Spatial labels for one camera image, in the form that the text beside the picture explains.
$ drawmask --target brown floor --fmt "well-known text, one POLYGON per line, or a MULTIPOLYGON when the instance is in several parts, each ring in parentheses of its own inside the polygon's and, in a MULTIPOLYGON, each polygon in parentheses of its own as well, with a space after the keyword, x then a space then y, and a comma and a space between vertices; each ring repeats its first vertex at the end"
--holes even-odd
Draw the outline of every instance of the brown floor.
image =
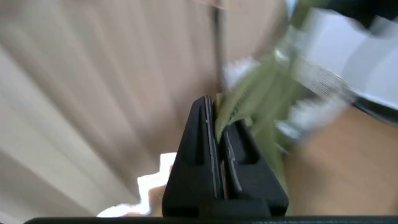
POLYGON ((398 214, 398 128, 350 108, 286 159, 297 215, 398 214))

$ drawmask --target beige curtain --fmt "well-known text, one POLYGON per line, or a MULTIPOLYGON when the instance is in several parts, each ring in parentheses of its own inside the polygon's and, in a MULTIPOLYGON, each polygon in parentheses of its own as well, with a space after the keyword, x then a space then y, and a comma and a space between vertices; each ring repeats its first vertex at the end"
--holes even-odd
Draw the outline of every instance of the beige curtain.
MULTIPOLYGON (((258 48, 278 2, 236 1, 240 9, 225 12, 227 60, 258 48)), ((0 6, 0 222, 137 203, 137 177, 157 172, 159 155, 177 150, 192 101, 216 93, 209 6, 0 6)))

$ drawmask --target wooden floor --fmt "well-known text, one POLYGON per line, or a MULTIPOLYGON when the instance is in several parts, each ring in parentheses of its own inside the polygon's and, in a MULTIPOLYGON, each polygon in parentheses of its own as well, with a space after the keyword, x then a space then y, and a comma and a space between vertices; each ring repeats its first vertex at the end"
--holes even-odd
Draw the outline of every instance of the wooden floor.
POLYGON ((398 128, 350 108, 285 161, 296 215, 398 213, 398 128))

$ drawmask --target bright light spot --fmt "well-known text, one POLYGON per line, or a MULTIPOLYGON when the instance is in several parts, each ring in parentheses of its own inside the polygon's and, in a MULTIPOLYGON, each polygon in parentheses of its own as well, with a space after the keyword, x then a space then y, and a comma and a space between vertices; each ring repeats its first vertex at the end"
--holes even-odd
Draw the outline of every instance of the bright light spot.
POLYGON ((120 204, 103 210, 97 217, 121 217, 127 213, 140 215, 150 214, 149 190, 166 185, 170 168, 174 163, 176 152, 163 153, 160 155, 160 168, 156 174, 143 175, 137 178, 140 202, 136 205, 120 204))

